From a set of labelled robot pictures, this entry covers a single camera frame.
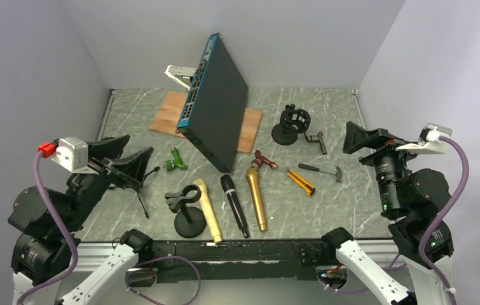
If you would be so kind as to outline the black tripod shock-mount stand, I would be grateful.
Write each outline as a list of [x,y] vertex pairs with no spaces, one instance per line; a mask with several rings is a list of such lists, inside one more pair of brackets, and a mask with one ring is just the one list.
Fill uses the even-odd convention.
[[[148,173],[146,173],[143,178],[142,178],[142,184],[146,181],[146,179],[152,174],[152,173],[156,173],[160,170],[160,166],[156,166],[154,167],[152,170],[150,170]],[[117,189],[118,186],[109,186],[107,189],[108,190],[114,190],[114,189]],[[142,200],[142,195],[141,195],[141,190],[136,190],[136,194],[137,194],[137,197],[138,197],[138,200],[139,200],[139,203],[141,204],[141,207],[143,209],[143,212],[144,212],[144,216],[145,218],[149,218],[149,213],[147,211],[147,208]]]

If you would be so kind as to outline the light gold microphone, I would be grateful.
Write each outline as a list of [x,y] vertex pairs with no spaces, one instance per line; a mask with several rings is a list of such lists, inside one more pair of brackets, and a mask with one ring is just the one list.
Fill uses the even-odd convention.
[[200,206],[202,207],[202,211],[209,227],[212,239],[215,244],[220,244],[223,241],[221,230],[219,229],[219,225],[214,214],[214,209],[210,202],[207,186],[202,179],[196,179],[193,183],[197,185],[200,189],[201,197],[199,199],[199,202]]

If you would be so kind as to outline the black round-base mic stand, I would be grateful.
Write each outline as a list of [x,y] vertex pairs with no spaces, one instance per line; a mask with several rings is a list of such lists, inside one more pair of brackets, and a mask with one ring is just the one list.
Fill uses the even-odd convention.
[[164,195],[169,210],[176,214],[174,229],[183,238],[201,235],[207,225],[202,210],[191,206],[198,202],[201,196],[201,190],[195,184],[188,184],[179,192]]

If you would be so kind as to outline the black microphone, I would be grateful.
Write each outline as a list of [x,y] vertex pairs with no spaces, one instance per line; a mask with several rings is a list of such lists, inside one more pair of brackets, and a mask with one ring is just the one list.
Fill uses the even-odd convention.
[[250,237],[249,227],[242,206],[237,196],[237,191],[233,183],[232,178],[226,174],[220,178],[221,187],[224,191],[224,195],[227,197],[231,206],[234,218],[237,222],[238,228],[241,230],[244,238]]

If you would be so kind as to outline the dark gold microphone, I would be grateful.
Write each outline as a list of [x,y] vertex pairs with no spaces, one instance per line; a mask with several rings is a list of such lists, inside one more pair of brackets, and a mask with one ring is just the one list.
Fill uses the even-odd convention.
[[255,168],[248,168],[245,172],[245,178],[249,185],[258,228],[261,232],[265,232],[268,230],[268,226],[263,197],[260,190],[258,170]]

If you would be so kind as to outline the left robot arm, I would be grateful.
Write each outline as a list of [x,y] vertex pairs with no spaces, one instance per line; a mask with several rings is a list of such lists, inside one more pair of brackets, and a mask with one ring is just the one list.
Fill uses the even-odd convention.
[[[33,164],[35,185],[17,196],[8,218],[9,225],[21,233],[11,259],[14,284],[26,281],[30,285],[14,292],[14,304],[34,304],[31,298],[39,290],[74,271],[81,241],[74,235],[111,186],[142,189],[154,149],[149,146],[124,156],[129,141],[129,135],[96,142],[64,137],[38,147]],[[45,187],[40,174],[43,159],[51,159],[70,173],[65,192]]]

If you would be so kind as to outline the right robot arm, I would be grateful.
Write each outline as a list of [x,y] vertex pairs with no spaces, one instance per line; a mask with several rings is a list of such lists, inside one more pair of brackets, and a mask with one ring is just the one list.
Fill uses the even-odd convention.
[[453,241],[449,227],[437,220],[451,195],[443,173],[429,168],[411,171],[407,163],[419,154],[443,154],[449,145],[450,128],[429,123],[416,142],[404,140],[387,130],[366,130],[349,121],[343,152],[352,154],[369,148],[360,163],[375,170],[381,215],[404,258],[413,289],[396,282],[361,249],[344,228],[323,235],[320,254],[329,264],[342,263],[383,304],[454,304],[451,286]]

